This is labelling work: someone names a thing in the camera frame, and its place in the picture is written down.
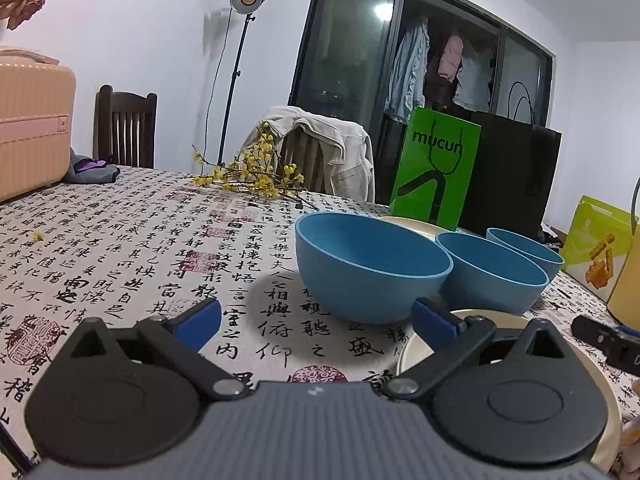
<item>green shopping bag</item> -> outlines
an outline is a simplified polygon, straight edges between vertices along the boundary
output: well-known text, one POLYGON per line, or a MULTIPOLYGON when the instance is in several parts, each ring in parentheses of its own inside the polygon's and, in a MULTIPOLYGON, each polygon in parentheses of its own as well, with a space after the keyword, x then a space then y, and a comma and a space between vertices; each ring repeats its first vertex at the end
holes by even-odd
POLYGON ((415 108, 391 194, 391 214, 454 231, 476 160, 480 129, 456 117, 415 108))

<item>tablecloth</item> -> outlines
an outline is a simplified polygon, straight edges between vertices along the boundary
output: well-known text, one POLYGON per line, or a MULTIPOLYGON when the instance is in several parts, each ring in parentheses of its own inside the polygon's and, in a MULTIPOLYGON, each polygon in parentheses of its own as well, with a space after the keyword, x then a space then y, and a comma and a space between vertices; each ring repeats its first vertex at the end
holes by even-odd
MULTIPOLYGON (((319 210, 387 213, 334 196, 307 198, 319 210)), ((308 211, 140 168, 123 168, 115 184, 63 184, 0 205, 0 422, 36 460, 24 405, 82 319, 131 326, 213 296, 222 325, 200 353, 249 386, 366 380, 379 387, 411 327, 347 322, 315 301, 296 270, 293 224, 308 211), (44 239, 34 241, 34 232, 44 239)), ((547 317, 570 338, 577 314, 614 324, 599 298, 561 272, 526 317, 547 317)), ((578 345, 605 370, 625 416, 640 413, 632 378, 578 345)), ((0 478, 11 472, 2 460, 0 478)))

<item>wooden chair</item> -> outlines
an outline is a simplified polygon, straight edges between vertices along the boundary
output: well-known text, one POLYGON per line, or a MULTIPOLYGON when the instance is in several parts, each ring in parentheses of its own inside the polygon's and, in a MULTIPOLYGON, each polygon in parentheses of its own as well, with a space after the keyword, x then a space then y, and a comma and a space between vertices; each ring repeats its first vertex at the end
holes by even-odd
POLYGON ((142 97, 114 92, 110 85, 100 88, 94 156, 121 166, 153 168, 157 102, 156 94, 142 97))
POLYGON ((296 173, 305 176, 304 186, 315 193, 324 193, 324 160, 320 142, 298 129, 282 141, 276 171, 283 175, 284 165, 294 163, 296 173))

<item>pink suitcase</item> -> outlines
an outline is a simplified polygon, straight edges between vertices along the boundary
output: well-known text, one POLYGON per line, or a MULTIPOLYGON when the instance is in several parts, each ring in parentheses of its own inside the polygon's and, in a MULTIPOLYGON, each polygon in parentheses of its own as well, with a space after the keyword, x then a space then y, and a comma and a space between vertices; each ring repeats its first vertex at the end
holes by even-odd
POLYGON ((0 202, 65 175, 75 95, 57 59, 0 46, 0 202))

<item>white plate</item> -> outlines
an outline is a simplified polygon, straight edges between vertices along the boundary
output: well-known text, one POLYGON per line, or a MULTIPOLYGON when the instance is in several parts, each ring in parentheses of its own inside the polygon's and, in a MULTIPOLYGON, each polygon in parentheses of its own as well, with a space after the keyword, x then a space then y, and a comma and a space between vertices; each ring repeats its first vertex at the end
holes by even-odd
POLYGON ((402 218, 400 216, 381 216, 379 220, 411 229, 414 233, 418 233, 432 242, 436 239, 438 233, 447 232, 447 229, 444 227, 438 227, 437 225, 427 224, 427 222, 420 222, 419 220, 402 218))
MULTIPOLYGON (((512 316, 505 312, 497 312, 494 310, 457 310, 453 312, 460 318, 465 318, 471 314, 479 314, 491 319, 498 328, 524 328, 529 320, 523 317, 512 316)), ((591 458, 591 463, 598 466, 603 471, 608 471, 613 461, 618 454, 618 446, 620 444, 620 434, 622 432, 622 416, 620 414, 620 407, 616 396, 613 393, 613 389, 609 384, 609 380, 602 373, 596 363, 594 363, 587 354, 580 350, 576 345, 569 341, 569 345, 574 349, 576 355, 582 362, 587 371, 602 391, 604 398, 607 402, 607 409, 609 410, 609 418, 607 419, 607 425, 604 429, 604 433, 600 439, 600 443, 596 448, 596 452, 591 458)), ((418 364, 424 358, 427 358, 433 354, 430 346, 427 345, 417 334, 412 335, 409 342, 406 344, 398 364, 396 365, 396 375, 401 374, 405 370, 418 364)))

